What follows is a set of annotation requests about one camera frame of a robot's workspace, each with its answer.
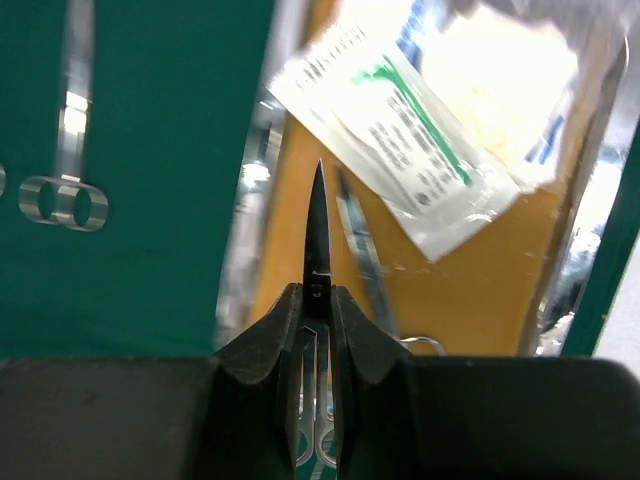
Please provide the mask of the silver instrument tray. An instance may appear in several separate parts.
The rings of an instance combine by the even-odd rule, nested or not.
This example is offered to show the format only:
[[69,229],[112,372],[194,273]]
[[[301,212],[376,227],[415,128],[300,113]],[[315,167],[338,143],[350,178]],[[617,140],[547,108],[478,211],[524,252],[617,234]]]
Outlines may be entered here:
[[[313,20],[310,38],[304,42],[293,42],[284,50],[282,57],[268,67],[266,92],[256,113],[255,130],[247,139],[238,182],[236,211],[223,267],[217,305],[219,332],[216,342],[218,345],[226,344],[253,323],[249,320],[249,314],[254,303],[258,276],[261,271],[265,235],[269,222],[272,197],[277,185],[278,162],[281,157],[286,124],[289,118],[299,122],[270,92],[269,85],[271,80],[291,57],[335,23],[355,23],[362,29],[371,31],[377,36],[391,39],[400,49],[397,40],[403,22],[407,18],[411,2],[413,1],[316,1],[312,5]],[[466,10],[474,1],[450,2],[452,2],[454,9]],[[565,37],[569,48],[577,55],[579,71],[575,83],[574,99],[561,137],[560,159],[554,183],[533,189],[519,183],[505,165],[489,153],[480,141],[458,121],[426,84],[406,55],[403,54],[421,76],[427,87],[453,114],[456,120],[480,143],[493,159],[497,160],[506,169],[517,183],[520,188],[520,194],[511,207],[525,195],[533,195],[539,191],[557,192],[564,184],[570,184],[571,186],[572,206],[568,223],[561,239],[561,250],[555,260],[550,280],[538,306],[536,316],[537,332],[533,339],[533,347],[539,332],[538,321],[540,313],[549,295],[554,290],[558,264],[566,255],[566,233],[572,225],[580,192],[586,182],[586,173],[593,164],[597,149],[602,142],[614,99],[627,67],[630,38],[633,29],[639,23],[639,5],[635,1],[484,2],[515,16],[527,24],[543,20],[553,22]],[[323,143],[321,144],[334,156],[333,168],[338,166],[345,177],[348,174],[354,175],[357,180],[383,202],[374,191],[369,189],[354,173],[344,166]],[[384,202],[383,204],[394,218]],[[431,263],[436,263],[447,255],[436,261],[431,261],[422,254]],[[410,346],[417,351],[434,352],[426,344]]]

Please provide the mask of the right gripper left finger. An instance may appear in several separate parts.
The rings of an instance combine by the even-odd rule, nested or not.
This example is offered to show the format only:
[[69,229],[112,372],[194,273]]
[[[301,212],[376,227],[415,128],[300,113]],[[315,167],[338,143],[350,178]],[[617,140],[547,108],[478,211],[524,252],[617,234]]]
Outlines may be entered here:
[[287,285],[267,314],[216,354],[214,479],[295,477],[302,300],[302,286]]

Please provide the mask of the small pointed silver scissors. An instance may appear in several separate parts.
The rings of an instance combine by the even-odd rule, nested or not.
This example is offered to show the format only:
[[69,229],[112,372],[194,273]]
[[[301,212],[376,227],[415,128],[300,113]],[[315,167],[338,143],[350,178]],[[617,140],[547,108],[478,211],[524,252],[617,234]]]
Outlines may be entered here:
[[306,221],[303,261],[302,373],[299,433],[306,446],[296,465],[313,459],[335,469],[337,460],[324,447],[333,432],[330,389],[331,305],[330,234],[323,164],[316,165]]

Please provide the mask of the green surgical cloth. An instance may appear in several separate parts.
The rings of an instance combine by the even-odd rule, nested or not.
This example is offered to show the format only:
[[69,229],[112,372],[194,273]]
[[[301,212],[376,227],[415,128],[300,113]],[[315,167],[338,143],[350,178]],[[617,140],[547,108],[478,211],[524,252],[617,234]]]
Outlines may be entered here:
[[316,1],[94,1],[95,232],[29,220],[53,172],[67,1],[1,5],[1,354],[207,356],[267,70]]

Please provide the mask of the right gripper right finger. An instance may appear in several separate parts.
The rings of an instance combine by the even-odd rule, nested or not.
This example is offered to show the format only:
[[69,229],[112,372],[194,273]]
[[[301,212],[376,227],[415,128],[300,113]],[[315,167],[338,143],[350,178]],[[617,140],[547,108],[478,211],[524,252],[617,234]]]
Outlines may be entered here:
[[409,351],[375,326],[342,286],[331,289],[330,348],[340,479],[413,479]]

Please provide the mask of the silver scalpel handle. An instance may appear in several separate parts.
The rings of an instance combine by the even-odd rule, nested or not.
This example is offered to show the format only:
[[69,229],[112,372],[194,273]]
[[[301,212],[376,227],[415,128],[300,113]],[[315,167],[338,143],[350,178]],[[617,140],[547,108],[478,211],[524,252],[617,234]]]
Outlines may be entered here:
[[444,347],[432,337],[419,335],[402,338],[399,335],[381,263],[360,202],[341,169],[335,166],[333,170],[337,186],[336,202],[344,236],[359,268],[359,275],[372,308],[372,322],[406,348],[414,344],[426,344],[436,355],[445,356]]

